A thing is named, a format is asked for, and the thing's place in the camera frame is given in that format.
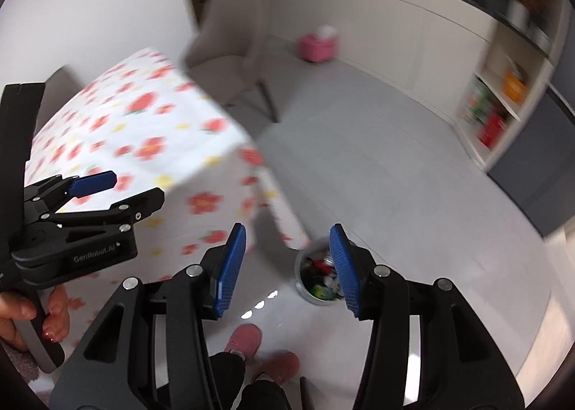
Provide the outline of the person left hand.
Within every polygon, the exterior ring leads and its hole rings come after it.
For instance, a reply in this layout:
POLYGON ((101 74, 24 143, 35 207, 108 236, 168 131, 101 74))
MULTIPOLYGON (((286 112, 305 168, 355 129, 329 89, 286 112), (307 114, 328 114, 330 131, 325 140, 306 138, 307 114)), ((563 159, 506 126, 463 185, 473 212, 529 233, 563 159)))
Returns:
MULTIPOLYGON (((68 304, 65 287, 63 285, 56 286, 50 294, 48 300, 49 314, 42 326, 42 335, 53 343, 63 341, 69 334, 68 304)), ((26 343, 15 327, 15 321, 31 321, 36 318, 36 315, 36 308, 29 299, 15 293, 2 292, 0 299, 1 340, 16 350, 26 351, 26 343)))

